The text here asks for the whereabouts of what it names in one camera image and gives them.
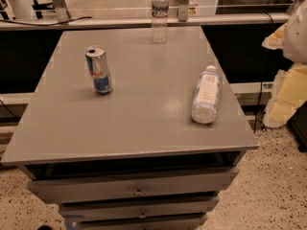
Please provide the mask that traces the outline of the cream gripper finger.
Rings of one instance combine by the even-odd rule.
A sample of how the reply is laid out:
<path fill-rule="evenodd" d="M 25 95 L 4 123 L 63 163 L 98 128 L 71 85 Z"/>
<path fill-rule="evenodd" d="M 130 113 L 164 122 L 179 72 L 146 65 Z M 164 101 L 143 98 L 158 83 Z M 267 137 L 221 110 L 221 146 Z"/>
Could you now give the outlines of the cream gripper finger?
<path fill-rule="evenodd" d="M 267 36 L 262 42 L 262 46 L 266 49 L 277 50 L 283 48 L 284 31 L 286 24 L 281 25 L 272 34 Z"/>
<path fill-rule="evenodd" d="M 284 126 L 306 101 L 307 65 L 294 63 L 288 71 L 279 70 L 265 108 L 263 124 L 269 128 Z"/>

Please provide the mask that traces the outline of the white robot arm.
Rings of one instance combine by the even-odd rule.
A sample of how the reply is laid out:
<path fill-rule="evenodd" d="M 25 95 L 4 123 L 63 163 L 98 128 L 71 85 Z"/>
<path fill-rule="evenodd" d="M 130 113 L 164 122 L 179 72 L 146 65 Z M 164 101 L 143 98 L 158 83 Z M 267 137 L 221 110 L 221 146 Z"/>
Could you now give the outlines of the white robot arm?
<path fill-rule="evenodd" d="M 279 70 L 274 78 L 272 96 L 265 108 L 266 127 L 284 126 L 307 102 L 307 0 L 290 19 L 262 42 L 264 48 L 281 49 L 283 57 L 293 64 Z"/>

